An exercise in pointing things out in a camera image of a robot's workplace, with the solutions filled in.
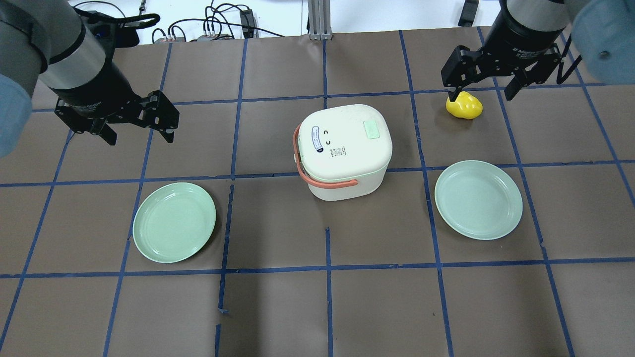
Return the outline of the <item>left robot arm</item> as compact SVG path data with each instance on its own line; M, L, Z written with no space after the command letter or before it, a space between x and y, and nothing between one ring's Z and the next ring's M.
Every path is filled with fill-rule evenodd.
M38 81L58 96L57 115L75 133L115 145L112 124L158 131L172 143L179 111L166 95L137 95L113 63L120 32L159 22L158 14L114 18L77 9L65 0L1 2L1 156L17 146L32 114Z

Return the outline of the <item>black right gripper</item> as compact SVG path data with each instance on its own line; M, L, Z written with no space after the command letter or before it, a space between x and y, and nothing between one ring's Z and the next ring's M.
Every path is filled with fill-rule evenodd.
M526 51L516 47L486 47L472 51L457 46L442 67L442 82L448 88L447 98L455 102L463 88L487 77L514 75L506 86L506 100L512 100L522 88L542 84L562 61L558 45L543 51Z

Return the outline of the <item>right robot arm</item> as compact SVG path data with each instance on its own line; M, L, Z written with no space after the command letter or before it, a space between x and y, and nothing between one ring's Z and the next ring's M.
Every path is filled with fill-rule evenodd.
M454 48L442 68L448 99L488 77L511 76L507 100L558 71L565 81L579 63L605 84L633 84L632 0L502 0L483 47Z

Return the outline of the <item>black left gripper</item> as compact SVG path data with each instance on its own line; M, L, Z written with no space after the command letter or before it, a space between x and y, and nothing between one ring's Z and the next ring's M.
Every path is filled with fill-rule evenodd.
M55 115L72 130L89 130L109 145L117 133L109 123L131 123L158 131L168 144L175 138L180 113L159 90L141 98L132 89L55 89Z

